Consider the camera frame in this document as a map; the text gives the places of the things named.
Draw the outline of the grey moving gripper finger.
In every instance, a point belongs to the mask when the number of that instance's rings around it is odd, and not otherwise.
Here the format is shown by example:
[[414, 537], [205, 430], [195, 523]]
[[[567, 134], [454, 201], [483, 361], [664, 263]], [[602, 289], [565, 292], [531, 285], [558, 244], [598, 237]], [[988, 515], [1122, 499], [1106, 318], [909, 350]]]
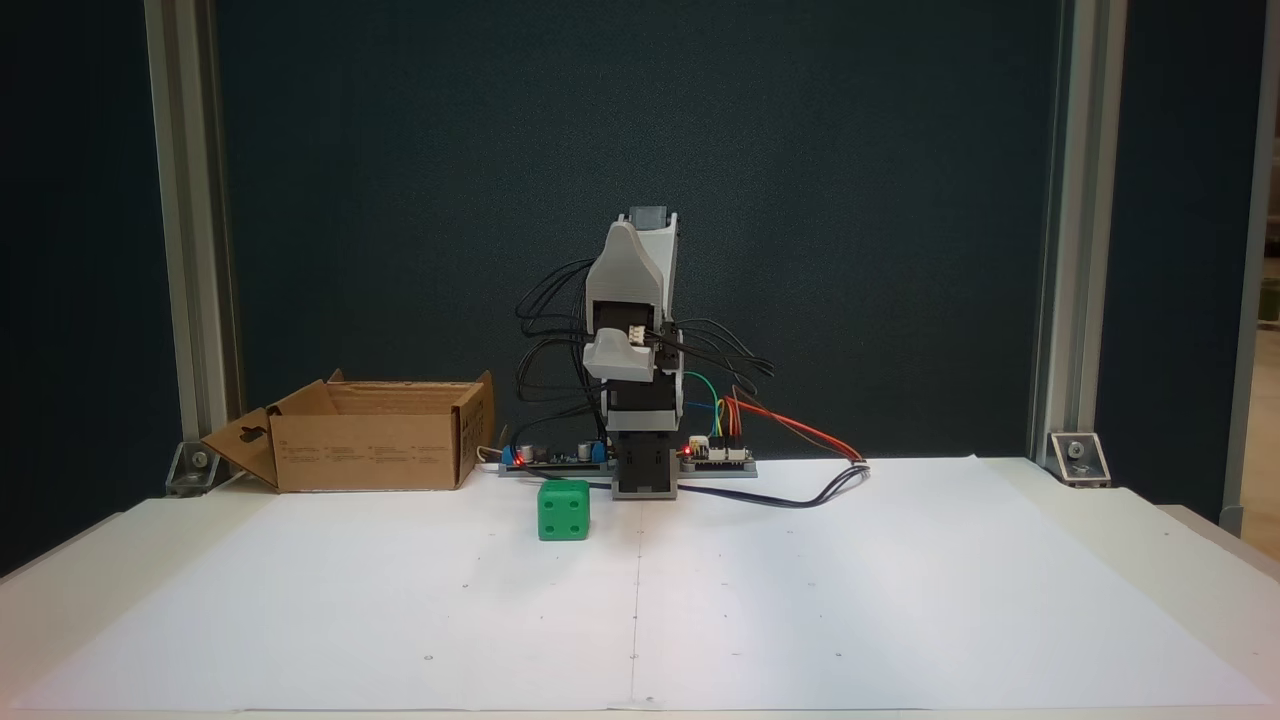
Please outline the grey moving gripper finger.
[[655, 351], [630, 334], [595, 334], [582, 351], [582, 365], [595, 379], [611, 382], [652, 382]]

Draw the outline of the grey fixed tapered gripper finger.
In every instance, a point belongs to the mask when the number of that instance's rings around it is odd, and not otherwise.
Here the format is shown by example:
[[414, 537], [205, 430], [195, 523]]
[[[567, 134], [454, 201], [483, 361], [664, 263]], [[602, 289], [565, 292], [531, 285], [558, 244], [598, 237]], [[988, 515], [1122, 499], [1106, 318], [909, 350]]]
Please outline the grey fixed tapered gripper finger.
[[585, 295], [589, 302], [667, 302], [668, 228], [640, 231], [631, 222], [613, 222]]

